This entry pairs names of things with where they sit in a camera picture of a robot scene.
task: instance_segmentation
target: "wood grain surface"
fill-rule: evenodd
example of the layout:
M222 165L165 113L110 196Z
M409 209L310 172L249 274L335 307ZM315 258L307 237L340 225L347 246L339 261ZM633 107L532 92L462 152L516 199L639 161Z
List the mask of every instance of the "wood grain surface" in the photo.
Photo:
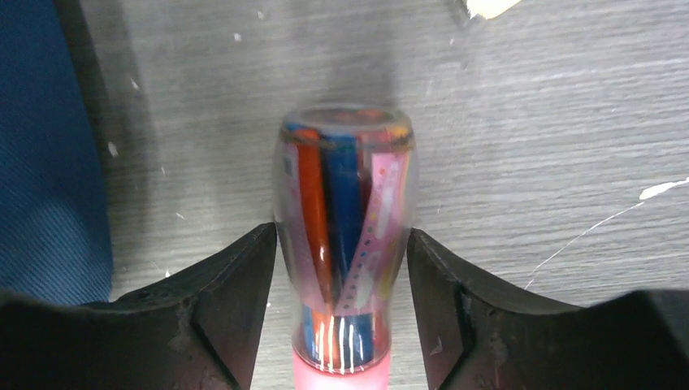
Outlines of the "wood grain surface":
M268 220L280 117L319 99L406 111L416 225L506 280L581 305L689 285L689 184L533 273L689 176L689 2L522 0L491 21L453 0L82 5L96 58L71 46L106 171L114 297ZM426 388L405 267L396 286L390 388ZM288 292L279 257L259 390L292 386Z

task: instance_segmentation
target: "blue chair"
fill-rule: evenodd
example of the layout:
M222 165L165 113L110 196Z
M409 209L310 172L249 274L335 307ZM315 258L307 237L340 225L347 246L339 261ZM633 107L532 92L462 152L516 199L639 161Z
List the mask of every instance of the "blue chair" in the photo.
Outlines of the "blue chair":
M0 2L0 288L60 305L107 301L106 191L50 0Z

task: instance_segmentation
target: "bottle cap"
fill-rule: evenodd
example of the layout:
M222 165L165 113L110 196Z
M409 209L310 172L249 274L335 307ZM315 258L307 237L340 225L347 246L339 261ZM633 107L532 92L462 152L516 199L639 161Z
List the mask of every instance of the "bottle cap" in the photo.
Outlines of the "bottle cap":
M329 374L316 370L292 352L296 390L387 390L390 378L390 352L373 367L354 374Z

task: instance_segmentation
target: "white paint speck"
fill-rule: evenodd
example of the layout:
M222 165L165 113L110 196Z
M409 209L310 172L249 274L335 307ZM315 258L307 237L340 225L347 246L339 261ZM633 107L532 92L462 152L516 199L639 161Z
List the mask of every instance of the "white paint speck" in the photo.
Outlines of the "white paint speck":
M429 353L428 356L437 355L441 352L443 352L443 341L440 339L440 336L438 336L438 345L435 346L435 348L431 351L431 353Z
M433 80L429 80L426 83L426 96L429 97L433 94Z
M685 180L681 180L681 181L670 181L667 183L654 185L654 186L646 188L644 191L642 191L641 195L639 195L639 200L645 201L646 199L650 199L652 197L658 196L658 195L664 193L665 191L667 191L669 189L673 189L679 185L684 185L687 183L689 183L689 177L687 177Z
M627 207L625 210L622 210L616 214L610 215L608 218L603 219L602 221L600 221L600 222L596 223L595 225L591 226L590 228L586 229L583 233L581 233L580 235L578 235L575 238L573 238L572 240L570 240L570 242L568 242L565 246L560 248L557 252L553 253L552 256L550 256L549 258L546 258L545 261L543 261L538 266L536 266L536 268L534 268L534 270L531 272L531 274L533 275L533 278L531 278L529 283L526 284L526 287L524 287L524 289L525 290L528 289L529 286L531 286L531 284L534 283L535 273L539 270L539 268L546 265L550 260L552 260L555 256L560 254L563 250L567 249L567 247L572 245L576 240L580 239L583 236L586 236L593 229L598 228L600 225L608 222L610 219L617 218L618 216L625 214L627 211L631 211L631 210L643 205L646 200L651 199L652 197L657 197L658 195L664 193L665 191L668 191L670 189L673 189L675 187L678 187L680 185L685 185L685 184L689 184L689 177L687 177L685 180L669 181L667 183L657 184L657 185L654 185L652 187L646 188L639 195L639 200L640 200L639 203L637 203L631 207Z
M113 144L112 142L108 142L108 151L113 158L119 156L117 153L117 145Z

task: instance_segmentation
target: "orange pencil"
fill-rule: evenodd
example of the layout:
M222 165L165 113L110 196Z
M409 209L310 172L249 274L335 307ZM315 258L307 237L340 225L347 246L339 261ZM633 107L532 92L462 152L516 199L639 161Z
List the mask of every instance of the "orange pencil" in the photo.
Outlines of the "orange pencil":
M319 134L311 129L299 129L299 137L317 141ZM337 340L337 324L333 316L335 297L332 283L332 260L327 232L327 212L320 150L316 145L297 144L299 153L299 185L301 188L301 208L306 225L306 238L318 284L328 313L311 310L314 322L316 356L320 364L331 370L340 368L340 349Z

